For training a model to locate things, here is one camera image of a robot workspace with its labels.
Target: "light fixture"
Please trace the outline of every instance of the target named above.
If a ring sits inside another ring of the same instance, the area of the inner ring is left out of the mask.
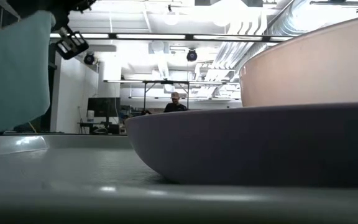
[[[109,34],[82,34],[82,36],[87,39],[109,39]],[[56,33],[49,34],[49,37],[60,38],[60,34],[56,34]]]
[[[169,50],[186,52],[186,51],[189,50],[189,48],[188,47],[183,47],[183,46],[169,46]]]
[[[278,43],[266,43],[268,47],[273,47],[274,45],[277,45]]]
[[[195,40],[248,40],[261,41],[262,37],[236,36],[236,35],[194,35]]]
[[[129,96],[128,99],[138,99],[138,100],[144,100],[144,99],[154,99],[154,100],[170,100],[170,97],[159,97],[159,96]],[[240,100],[239,98],[197,98],[197,97],[189,97],[189,100]]]
[[[50,34],[49,38],[60,38],[60,34]]]
[[[175,39],[184,40],[185,35],[175,34],[117,34],[118,39]]]
[[[109,34],[82,34],[82,36],[87,39],[109,38]]]
[[[222,85],[223,82],[189,82],[189,84]]]
[[[270,41],[286,41],[292,39],[292,37],[271,37]]]
[[[143,83],[142,80],[105,80],[108,83]]]

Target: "computer monitor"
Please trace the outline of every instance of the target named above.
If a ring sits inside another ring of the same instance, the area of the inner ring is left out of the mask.
[[[119,98],[88,98],[88,111],[97,118],[117,117],[120,110]]]

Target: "equipment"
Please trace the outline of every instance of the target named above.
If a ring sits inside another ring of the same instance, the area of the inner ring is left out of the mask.
[[[77,56],[89,48],[84,37],[77,31],[73,32],[68,26],[68,15],[70,11],[83,12],[87,9],[91,10],[91,5],[96,0],[38,0],[38,1],[21,1],[7,0],[7,3],[20,15],[26,18],[38,10],[51,12],[56,19],[56,24],[52,31],[58,30],[60,39],[56,42],[56,51],[66,60]]]
[[[98,62],[98,60],[94,57],[94,52],[88,52],[86,53],[86,56],[84,57],[84,63],[87,65],[94,65]]]
[[[197,60],[197,53],[195,49],[190,49],[189,52],[187,53],[187,61],[189,62],[194,62],[195,60]]]
[[[94,111],[95,118],[106,118],[102,122],[106,129],[108,129],[110,117],[117,117],[120,108],[119,98],[88,98],[88,111]]]

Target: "man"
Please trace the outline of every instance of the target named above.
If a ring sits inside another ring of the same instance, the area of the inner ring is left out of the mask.
[[[186,111],[187,107],[179,103],[179,93],[173,92],[171,94],[172,103],[167,104],[165,107],[164,113],[176,112],[176,111]]]

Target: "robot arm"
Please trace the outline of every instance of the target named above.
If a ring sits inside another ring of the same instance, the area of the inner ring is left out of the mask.
[[[54,43],[56,51],[64,58],[70,59],[84,52],[89,48],[80,32],[73,32],[68,26],[68,15],[70,11],[80,11],[81,13],[87,9],[91,9],[91,5],[96,0],[7,0],[21,18],[25,18],[35,11],[50,11],[56,20],[52,31],[58,31],[61,39]]]

